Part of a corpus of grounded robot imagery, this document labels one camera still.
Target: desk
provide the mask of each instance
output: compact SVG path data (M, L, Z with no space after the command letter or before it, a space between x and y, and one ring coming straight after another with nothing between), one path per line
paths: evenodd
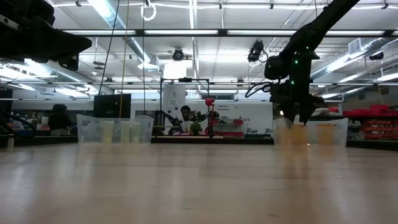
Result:
M76 144L0 152L0 224L396 223L398 154Z

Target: shelf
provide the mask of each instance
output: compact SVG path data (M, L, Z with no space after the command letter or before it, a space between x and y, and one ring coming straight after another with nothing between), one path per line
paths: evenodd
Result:
M213 124L213 126L242 126L243 124Z

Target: hanging cable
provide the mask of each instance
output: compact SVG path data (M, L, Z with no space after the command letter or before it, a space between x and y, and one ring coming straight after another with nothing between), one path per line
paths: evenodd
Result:
M315 0L315 15L318 17L317 0Z
M152 15L151 15L149 18L146 18L146 17L145 17L144 9L145 9L145 8L150 8L150 7L154 10L154 12L152 13ZM155 6L155 4L151 4L151 3L150 3L150 0L147 0L147 2L144 1L143 5L141 6L141 17L142 17L145 21L151 21L151 20L155 19L156 13L157 13L157 11L156 11L156 6Z
M145 18L145 11L142 13L142 18L143 18L143 20L142 20L142 29L145 30L145 19L144 19ZM145 49L144 40L145 40L145 37L142 37L142 50ZM146 115L147 112L146 112L146 89L145 89L145 87L146 87L146 85L145 85L145 59L142 62L142 81L144 82L144 115Z
M126 21L126 39L127 39L127 30L129 28L129 12L130 7L127 7L127 21ZM124 71L126 69L126 51L127 51L127 41L124 42L124 57L123 57L123 72L122 72L122 90L120 93L120 110L119 110L119 118L122 118L122 108L123 108L123 88L124 88Z
M253 90L255 87L259 86L259 85L264 85L264 86L261 87L261 88L258 88L257 90L254 90L254 91L252 92L252 90ZM244 97L249 98L250 96L252 96L253 94L257 93L257 92L260 91L260 90L262 90L264 93L269 93L269 91L270 91L272 85L273 85L272 82L260 82L260 83L257 83L257 84L255 84L254 86L250 87L250 89L246 92L246 94L245 94Z
M120 0L118 0L118 5L116 6L116 14L115 14L115 16L114 16L114 22L113 22L113 27L112 27L111 40L109 41L108 51L106 52L106 59L105 59L105 65L104 65L104 72L102 73L101 84L99 85L98 96L100 96L100 94L101 94L102 85L103 85L103 83L104 83L106 65L108 64L108 57L109 57L109 53L111 52L111 46L112 46L112 40L113 40L113 33L114 33L114 30L115 30L115 27L116 27L116 21L117 21L117 19L118 19L118 14L119 14L119 6L120 6Z

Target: cable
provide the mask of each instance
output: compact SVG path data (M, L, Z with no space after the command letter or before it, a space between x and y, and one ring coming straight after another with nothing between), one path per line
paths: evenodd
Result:
M266 63L266 62L268 61L268 59L269 59L268 53L265 52L264 50L262 50L262 52L267 56L267 59L266 59L265 61L262 61L262 60L260 60L260 58L259 58L259 62L261 62L261 63Z
M126 22L126 38L127 38L127 30L129 27L129 11L130 7L127 7L127 22ZM119 118L122 118L122 108L123 108L123 87L124 87L124 71L126 69L126 51L127 51L127 41L124 42L124 57L123 57L123 73L122 73L122 92L120 93L120 110L119 110Z
M318 17L317 0L315 0L315 15Z
M104 83L106 65L108 64L108 57L109 57L109 53L110 53L110 51L111 51L112 40L113 40L113 34L114 34L114 30L115 30L115 27L116 27L116 21L117 21L117 19L118 19L118 14L119 14L119 6L120 6L120 0L118 0L118 5L116 6L116 14L115 14L115 16L114 16L114 22L113 22L113 27L112 27L111 40L109 41L108 51L106 52L106 59L105 59L105 65L104 65L104 72L102 73L102 79L101 79L101 84L99 85L98 96L100 96L100 94L101 94L102 85L103 85L103 83Z
M254 90L254 91L251 93L251 91L252 91L255 87L259 86L259 85L264 85L264 86L261 87L261 88L258 88L257 90ZM249 98L250 96L252 96L253 94L257 93L257 92L260 91L260 90L262 90L264 93L268 93L268 92L270 91L270 89L266 90L266 88L271 88L272 85L273 85L272 82L260 82L260 83L257 83L257 84L255 84L254 86L250 87L250 89L246 92L246 94L245 94L244 97Z
M142 29L145 30L145 19L144 19L145 11L143 12L142 16L143 16L142 17ZM142 37L142 49L143 50L145 48L144 40L145 40L145 37ZM142 81L144 82L144 115L146 115L147 111L146 111L146 89L145 89L145 57L144 57L143 62L142 62Z

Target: person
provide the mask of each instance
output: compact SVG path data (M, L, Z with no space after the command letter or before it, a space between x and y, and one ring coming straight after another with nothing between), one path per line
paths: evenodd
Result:
M181 107L181 115L182 115L182 123L181 123L182 133L189 133L191 124L193 124L193 121L190 120L191 108L186 105Z
M69 134L69 127L71 125L70 118L67 115L67 106L56 104L52 108L52 113L49 118L49 126L51 136L61 136Z

